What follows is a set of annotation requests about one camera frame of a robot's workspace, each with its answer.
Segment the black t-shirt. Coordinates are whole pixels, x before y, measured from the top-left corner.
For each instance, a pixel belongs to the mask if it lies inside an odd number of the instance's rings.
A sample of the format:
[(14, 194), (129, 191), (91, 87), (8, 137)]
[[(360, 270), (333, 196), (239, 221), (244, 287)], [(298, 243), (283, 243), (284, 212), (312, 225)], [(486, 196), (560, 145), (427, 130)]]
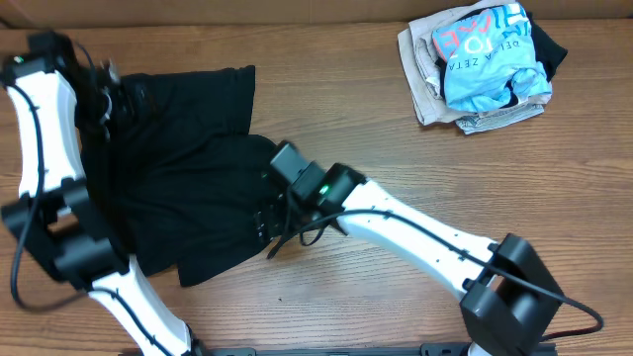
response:
[(85, 141), (82, 163), (142, 272), (173, 268), (193, 287), (260, 253), (269, 243), (253, 216), (282, 191), (268, 172), (274, 142), (250, 130), (255, 68), (128, 76), (146, 87), (148, 117)]

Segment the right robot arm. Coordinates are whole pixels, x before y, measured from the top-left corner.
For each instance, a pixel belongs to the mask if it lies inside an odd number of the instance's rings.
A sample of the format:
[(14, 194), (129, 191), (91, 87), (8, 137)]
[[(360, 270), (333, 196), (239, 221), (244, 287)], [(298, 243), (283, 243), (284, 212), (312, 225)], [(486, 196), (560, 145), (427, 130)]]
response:
[(467, 342), (424, 343), (422, 355), (554, 355), (544, 338), (562, 291), (524, 238), (461, 231), (406, 205), (353, 168), (329, 169), (280, 142), (268, 172), (288, 205), (282, 239), (331, 226), (413, 264), (457, 300)]

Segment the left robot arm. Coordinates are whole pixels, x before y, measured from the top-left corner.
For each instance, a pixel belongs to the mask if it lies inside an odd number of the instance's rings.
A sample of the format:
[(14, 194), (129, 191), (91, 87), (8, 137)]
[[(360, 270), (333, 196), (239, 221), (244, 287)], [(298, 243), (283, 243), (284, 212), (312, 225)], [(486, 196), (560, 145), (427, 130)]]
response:
[(122, 84), (113, 63), (81, 65), (80, 45), (64, 34), (27, 37), (28, 52), (4, 58), (1, 85), (11, 99), (22, 152), (19, 198), (1, 209), (17, 239), (10, 290), (28, 312), (49, 312), (19, 295), (29, 252), (56, 282), (102, 305), (136, 342), (139, 355), (202, 355), (204, 345), (171, 312), (141, 271), (132, 247), (91, 198), (80, 141), (107, 143), (135, 120), (142, 103)]

